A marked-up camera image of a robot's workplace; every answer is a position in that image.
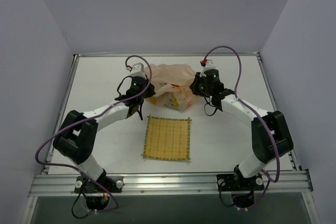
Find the beige plastic bag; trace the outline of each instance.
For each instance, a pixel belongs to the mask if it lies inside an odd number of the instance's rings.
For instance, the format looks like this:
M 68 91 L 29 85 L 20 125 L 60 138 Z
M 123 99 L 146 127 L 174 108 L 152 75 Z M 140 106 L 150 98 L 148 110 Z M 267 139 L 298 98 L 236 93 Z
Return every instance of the beige plastic bag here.
M 199 97 L 193 95 L 189 86 L 193 83 L 196 72 L 187 64 L 154 65 L 152 81 L 155 95 L 148 98 L 152 104 L 168 107 L 175 110 L 185 110 L 194 104 Z

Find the silver bolt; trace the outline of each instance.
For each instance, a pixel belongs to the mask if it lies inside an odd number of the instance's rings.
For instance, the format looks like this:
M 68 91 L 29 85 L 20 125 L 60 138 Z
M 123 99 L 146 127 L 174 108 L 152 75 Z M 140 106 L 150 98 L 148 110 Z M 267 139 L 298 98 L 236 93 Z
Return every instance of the silver bolt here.
M 262 181 L 261 178 L 256 178 L 256 184 L 257 184 L 258 186 L 261 186 L 263 183 L 264 183 L 264 182 Z
M 75 187 L 76 188 L 81 188 L 82 187 L 82 185 L 83 185 L 83 182 L 82 181 L 76 181 L 76 183 L 75 183 Z
M 220 178 L 220 179 L 217 181 L 217 183 L 218 183 L 219 185 L 222 184 L 222 186 L 225 186 L 225 180 L 223 180 L 222 178 Z
M 121 180 L 118 180 L 115 184 L 116 184 L 115 186 L 116 186 L 117 188 L 121 188 L 121 187 L 124 185 L 124 182 L 121 181 Z

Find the white table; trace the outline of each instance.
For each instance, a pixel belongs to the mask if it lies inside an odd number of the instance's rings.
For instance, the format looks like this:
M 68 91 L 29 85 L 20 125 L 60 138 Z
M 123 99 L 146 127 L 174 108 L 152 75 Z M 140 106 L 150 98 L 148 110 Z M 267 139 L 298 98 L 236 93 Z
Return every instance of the white table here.
M 225 87 L 233 89 L 238 76 L 238 61 L 235 56 L 210 57 Z M 263 79 L 258 60 L 255 56 L 242 56 L 243 72 L 238 94 L 248 102 L 272 111 L 271 100 Z M 195 71 L 201 71 L 200 60 L 203 57 L 147 57 L 153 64 L 187 63 Z M 117 86 L 128 72 L 124 68 L 125 57 L 84 57 L 80 58 L 65 109 L 80 112 L 101 107 L 118 96 Z M 139 62 L 132 59 L 131 64 Z M 122 87 L 129 88 L 129 81 Z M 144 103 L 144 121 L 137 114 L 119 121 L 100 131 L 96 136 L 93 155 L 107 173 L 190 173 L 190 172 L 231 172 L 243 161 L 251 147 L 251 130 L 235 117 L 218 111 L 214 116 L 204 114 L 204 100 L 184 112 L 174 111 L 148 102 Z M 172 162 L 144 159 L 147 115 L 164 118 L 191 118 L 191 142 L 189 162 Z M 281 170 L 292 170 L 288 155 L 281 159 Z M 70 161 L 54 150 L 54 163 L 70 164 Z M 275 170 L 275 162 L 267 166 Z M 54 167 L 49 174 L 73 174 L 76 171 L 66 167 Z

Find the white wall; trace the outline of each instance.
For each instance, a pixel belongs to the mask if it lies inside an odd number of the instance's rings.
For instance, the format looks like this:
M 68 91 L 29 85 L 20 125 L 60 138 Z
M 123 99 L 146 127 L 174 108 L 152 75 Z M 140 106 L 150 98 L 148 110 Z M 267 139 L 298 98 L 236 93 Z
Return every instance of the white wall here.
M 287 0 L 44 0 L 72 52 L 260 51 Z
M 43 0 L 0 0 L 0 222 L 19 223 L 72 55 Z
M 335 18 L 336 0 L 289 0 L 261 51 L 322 223 L 336 223 Z

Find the yellow mat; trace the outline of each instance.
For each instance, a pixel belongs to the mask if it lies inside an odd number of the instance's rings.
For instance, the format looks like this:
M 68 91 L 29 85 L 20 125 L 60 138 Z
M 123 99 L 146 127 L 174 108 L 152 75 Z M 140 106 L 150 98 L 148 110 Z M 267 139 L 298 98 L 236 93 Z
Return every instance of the yellow mat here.
M 143 157 L 168 161 L 188 161 L 191 119 L 148 116 Z

